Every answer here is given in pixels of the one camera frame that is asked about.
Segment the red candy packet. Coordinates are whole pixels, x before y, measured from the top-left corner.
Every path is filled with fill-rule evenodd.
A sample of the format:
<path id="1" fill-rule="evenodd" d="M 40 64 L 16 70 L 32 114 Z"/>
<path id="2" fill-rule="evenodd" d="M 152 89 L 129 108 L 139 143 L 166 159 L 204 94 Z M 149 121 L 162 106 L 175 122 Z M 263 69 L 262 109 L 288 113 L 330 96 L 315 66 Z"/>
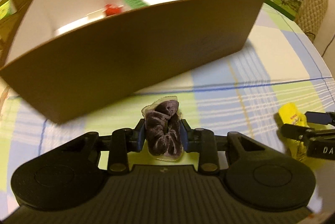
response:
<path id="1" fill-rule="evenodd" d="M 118 4 L 106 4 L 104 6 L 104 14 L 106 17 L 118 15 L 122 13 L 123 6 Z"/>

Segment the brown cardboard storage box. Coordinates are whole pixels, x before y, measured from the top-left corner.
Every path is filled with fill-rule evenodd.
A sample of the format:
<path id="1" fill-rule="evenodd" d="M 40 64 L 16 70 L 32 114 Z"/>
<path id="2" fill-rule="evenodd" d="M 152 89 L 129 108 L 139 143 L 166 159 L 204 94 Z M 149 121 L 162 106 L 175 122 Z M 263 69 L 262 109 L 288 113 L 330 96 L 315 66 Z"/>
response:
<path id="1" fill-rule="evenodd" d="M 57 124 L 241 50 L 264 0 L 29 0 L 1 78 Z M 106 4 L 122 13 L 88 21 Z"/>

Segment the checkered tablecloth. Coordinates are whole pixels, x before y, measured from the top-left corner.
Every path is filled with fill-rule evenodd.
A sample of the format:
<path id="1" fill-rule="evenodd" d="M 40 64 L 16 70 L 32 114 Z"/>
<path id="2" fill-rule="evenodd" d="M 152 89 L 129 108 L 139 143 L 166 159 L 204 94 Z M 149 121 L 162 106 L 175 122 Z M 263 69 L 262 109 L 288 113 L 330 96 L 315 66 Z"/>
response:
<path id="1" fill-rule="evenodd" d="M 1 84 L 1 218 L 18 206 L 10 179 L 22 163 L 89 131 L 109 135 L 131 128 L 142 108 L 176 96 L 193 128 L 217 135 L 246 134 L 278 151 L 278 109 L 334 111 L 334 78 L 308 37 L 291 20 L 264 5 L 241 51 L 179 75 L 134 96 L 58 126 Z"/>

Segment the dark velvet scrunchie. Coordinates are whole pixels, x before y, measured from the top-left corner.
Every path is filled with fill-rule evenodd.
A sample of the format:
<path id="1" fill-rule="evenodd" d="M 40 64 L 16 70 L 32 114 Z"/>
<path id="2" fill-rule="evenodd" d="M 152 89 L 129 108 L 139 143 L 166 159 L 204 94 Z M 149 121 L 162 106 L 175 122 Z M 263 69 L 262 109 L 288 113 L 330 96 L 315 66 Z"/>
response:
<path id="1" fill-rule="evenodd" d="M 159 98 L 145 106 L 141 113 L 150 155 L 159 161 L 178 161 L 184 152 L 180 126 L 182 113 L 179 110 L 178 98 Z"/>

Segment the white plastic rectangular case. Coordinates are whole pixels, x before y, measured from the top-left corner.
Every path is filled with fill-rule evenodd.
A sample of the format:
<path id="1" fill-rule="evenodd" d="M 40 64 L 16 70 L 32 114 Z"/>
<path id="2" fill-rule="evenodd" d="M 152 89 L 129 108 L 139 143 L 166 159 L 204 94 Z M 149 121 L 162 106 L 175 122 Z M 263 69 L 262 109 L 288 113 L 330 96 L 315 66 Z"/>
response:
<path id="1" fill-rule="evenodd" d="M 96 21 L 99 19 L 103 19 L 106 16 L 105 10 L 99 9 L 97 11 L 93 11 L 86 15 L 88 21 Z"/>

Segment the yellow snack packet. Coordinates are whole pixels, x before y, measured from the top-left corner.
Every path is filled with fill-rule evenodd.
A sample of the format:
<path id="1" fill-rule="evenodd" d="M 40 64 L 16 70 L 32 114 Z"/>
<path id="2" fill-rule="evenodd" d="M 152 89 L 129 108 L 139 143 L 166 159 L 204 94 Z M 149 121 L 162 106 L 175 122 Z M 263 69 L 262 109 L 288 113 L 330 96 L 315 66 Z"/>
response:
<path id="1" fill-rule="evenodd" d="M 312 141 L 311 128 L 307 125 L 307 118 L 296 105 L 289 102 L 279 108 L 279 117 L 283 122 L 281 135 L 287 140 L 291 156 L 297 161 L 305 163 L 311 156 Z"/>

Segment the green medicine box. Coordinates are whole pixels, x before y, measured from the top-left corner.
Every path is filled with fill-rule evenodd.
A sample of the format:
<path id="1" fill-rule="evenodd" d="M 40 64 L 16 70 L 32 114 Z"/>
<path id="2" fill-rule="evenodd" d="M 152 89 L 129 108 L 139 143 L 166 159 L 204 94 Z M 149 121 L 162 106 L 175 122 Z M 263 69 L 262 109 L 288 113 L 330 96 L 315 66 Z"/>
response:
<path id="1" fill-rule="evenodd" d="M 143 0 L 123 0 L 123 3 L 129 9 L 139 9 L 149 6 L 149 4 Z"/>

